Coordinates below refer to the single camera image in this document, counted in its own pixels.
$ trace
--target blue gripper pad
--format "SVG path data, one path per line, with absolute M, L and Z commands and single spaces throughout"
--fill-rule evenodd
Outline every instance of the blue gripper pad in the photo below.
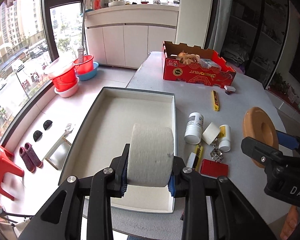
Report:
M 121 175 L 121 193 L 122 196 L 124 196 L 124 193 L 127 191 L 127 170 L 128 170 L 128 158 L 126 159 L 126 162 L 124 163 L 124 168 Z
M 300 143 L 294 136 L 288 135 L 284 132 L 276 131 L 279 144 L 287 147 L 290 150 L 298 149 Z
M 171 193 L 171 197 L 174 197 L 176 194 L 176 188 L 174 187 L 174 176 L 171 175 L 168 182 L 168 190 Z

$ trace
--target red eraser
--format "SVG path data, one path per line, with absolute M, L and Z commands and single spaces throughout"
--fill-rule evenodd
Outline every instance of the red eraser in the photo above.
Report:
M 216 163 L 215 161 L 210 161 L 207 159 L 203 159 L 201 165 L 201 174 L 208 175 L 211 177 L 219 177 L 219 176 L 228 176 L 228 165 L 224 163 Z

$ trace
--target maroon slipper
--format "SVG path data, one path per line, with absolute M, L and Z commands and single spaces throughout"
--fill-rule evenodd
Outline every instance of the maroon slipper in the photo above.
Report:
M 37 157 L 37 155 L 35 154 L 32 145 L 30 143 L 26 143 L 25 144 L 25 149 L 26 149 L 26 153 L 29 156 L 29 158 L 31 159 L 31 161 L 33 162 L 33 164 L 35 166 L 37 166 L 38 168 L 40 168 L 43 164 L 42 161 L 40 161 L 40 159 Z
M 20 154 L 23 162 L 25 163 L 28 171 L 34 172 L 35 166 L 34 166 L 33 162 L 31 161 L 30 157 L 27 155 L 26 149 L 24 149 L 23 147 L 20 147 L 19 154 Z

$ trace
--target cabinet door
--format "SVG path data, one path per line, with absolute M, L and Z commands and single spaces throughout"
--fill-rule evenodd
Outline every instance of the cabinet door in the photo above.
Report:
M 126 66 L 139 68 L 147 57 L 148 26 L 125 25 L 123 36 Z
M 86 30 L 88 54 L 93 55 L 93 61 L 107 64 L 105 43 L 103 42 L 102 27 Z
M 148 33 L 148 52 L 162 51 L 163 41 L 174 42 L 176 38 L 176 29 L 149 26 Z
M 123 25 L 102 27 L 108 65 L 125 66 Z

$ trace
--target red plastic stool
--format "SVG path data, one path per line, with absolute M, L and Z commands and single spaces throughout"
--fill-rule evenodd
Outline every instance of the red plastic stool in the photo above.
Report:
M 23 169 L 15 165 L 8 157 L 12 158 L 13 153 L 7 151 L 5 148 L 0 146 L 0 194 L 6 196 L 7 198 L 14 200 L 14 196 L 11 196 L 9 193 L 5 192 L 1 187 L 1 182 L 5 173 L 10 172 L 19 177 L 23 177 L 25 172 Z

